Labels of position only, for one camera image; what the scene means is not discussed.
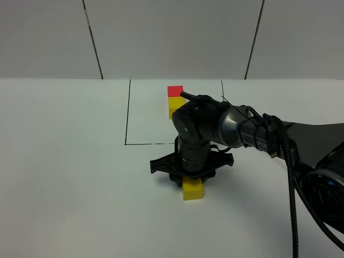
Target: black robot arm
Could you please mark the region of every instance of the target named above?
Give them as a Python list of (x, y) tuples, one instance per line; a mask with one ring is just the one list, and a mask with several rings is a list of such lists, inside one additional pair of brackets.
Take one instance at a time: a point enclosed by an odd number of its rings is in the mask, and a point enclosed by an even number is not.
[[(232, 154), (225, 152), (243, 146), (284, 159), (287, 166), (290, 160), (295, 183), (292, 188), (298, 191), (325, 234), (344, 250), (342, 243), (323, 226), (325, 222), (344, 233), (344, 124), (281, 122), (267, 114), (260, 116), (250, 106), (233, 106), (207, 95), (183, 92), (181, 96), (189, 102), (172, 116), (178, 131), (175, 151), (151, 161), (151, 173), (167, 172), (179, 186), (182, 176), (205, 182), (215, 176), (217, 168), (233, 164)], [(228, 148), (213, 151), (216, 146), (211, 141)]]

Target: block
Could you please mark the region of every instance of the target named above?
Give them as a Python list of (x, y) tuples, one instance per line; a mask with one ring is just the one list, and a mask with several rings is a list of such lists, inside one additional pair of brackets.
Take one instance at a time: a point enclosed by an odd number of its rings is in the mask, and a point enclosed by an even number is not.
[(198, 178), (194, 181), (188, 176), (183, 176), (183, 200), (196, 200), (203, 197), (203, 183), (202, 179)]
[(183, 97), (168, 97), (168, 117), (172, 119), (172, 114), (185, 104)]
[(168, 97), (180, 97), (183, 86), (167, 86)]

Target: black cable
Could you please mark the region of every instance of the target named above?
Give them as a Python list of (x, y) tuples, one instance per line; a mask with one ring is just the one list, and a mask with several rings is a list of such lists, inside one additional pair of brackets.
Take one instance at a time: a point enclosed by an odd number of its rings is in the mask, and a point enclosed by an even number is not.
[(258, 114), (258, 112), (255, 111), (255, 109), (253, 107), (245, 106), (245, 105), (242, 105), (242, 106), (246, 107), (252, 113), (254, 118), (257, 119), (259, 122), (261, 122), (263, 120), (262, 116), (260, 114)]
[[(333, 242), (335, 243), (342, 251), (344, 251), (344, 243), (341, 242), (329, 229), (328, 227), (324, 224), (323, 220), (319, 217), (318, 213), (316, 212), (316, 210), (312, 207), (312, 205), (310, 204), (310, 202), (308, 201), (308, 199), (306, 198), (306, 196), (304, 195), (304, 193), (302, 192), (301, 186), (296, 178), (296, 174), (295, 174), (295, 170), (292, 166), (291, 161), (291, 148), (289, 145), (289, 137), (288, 134), (286, 132), (286, 129), (283, 125), (283, 122), (275, 117), (272, 116), (273, 121), (276, 122), (279, 131), (281, 132), (281, 138), (283, 139), (283, 143), (282, 143), (282, 150), (283, 153), (285, 155), (285, 161), (286, 163), (290, 163), (290, 165), (287, 164), (287, 168), (288, 168), (288, 180), (289, 180), (289, 170), (292, 171), (292, 179), (293, 179), (293, 186), (295, 187), (296, 191), (298, 192), (300, 199), (303, 201), (303, 203), (305, 204), (306, 208), (308, 209), (309, 213), (311, 214), (311, 216), (313, 217), (313, 219), (315, 220), (315, 222), (317, 223), (317, 225), (320, 227), (320, 229), (324, 232), (324, 234)], [(289, 197), (290, 197), (290, 192), (292, 192), (293, 194), (293, 200), (294, 200), (294, 204), (295, 204), (295, 193), (294, 190), (289, 188)], [(297, 234), (297, 223), (295, 220), (295, 226), (296, 226), (296, 234)], [(295, 245), (297, 243), (295, 243), (294, 241), (294, 234), (293, 234), (293, 255), (298, 255), (296, 248), (298, 249), (298, 247)]]
[(305, 204), (307, 210), (309, 211), (309, 213), (312, 215), (313, 219), (316, 221), (316, 223), (318, 224), (318, 226), (320, 227), (320, 229), (325, 233), (325, 235), (327, 235), (328, 238), (331, 239), (332, 242), (334, 242), (340, 249), (342, 249), (342, 251), (344, 251), (344, 243), (342, 241), (340, 241), (329, 229), (328, 227), (324, 224), (324, 222), (322, 221), (322, 219), (318, 216), (317, 212), (315, 211), (315, 209), (312, 207), (312, 205), (310, 204), (310, 202), (307, 200), (306, 196), (303, 194), (302, 189), (300, 184), (298, 183), (296, 177), (294, 177), (294, 181), (295, 181), (295, 189), (298, 192), (300, 199), (303, 201), (303, 203)]
[(278, 133), (282, 140), (282, 151), (285, 157), (285, 164), (288, 169), (288, 185), (289, 185), (289, 204), (290, 204), (290, 217), (291, 217), (291, 232), (292, 232), (292, 252), (293, 258), (298, 258), (298, 233), (297, 233), (297, 217), (296, 217), (296, 202), (294, 191), (294, 177), (295, 171), (292, 164), (291, 148), (289, 144), (289, 137), (283, 122), (275, 116), (271, 116), (272, 120), (278, 127)]

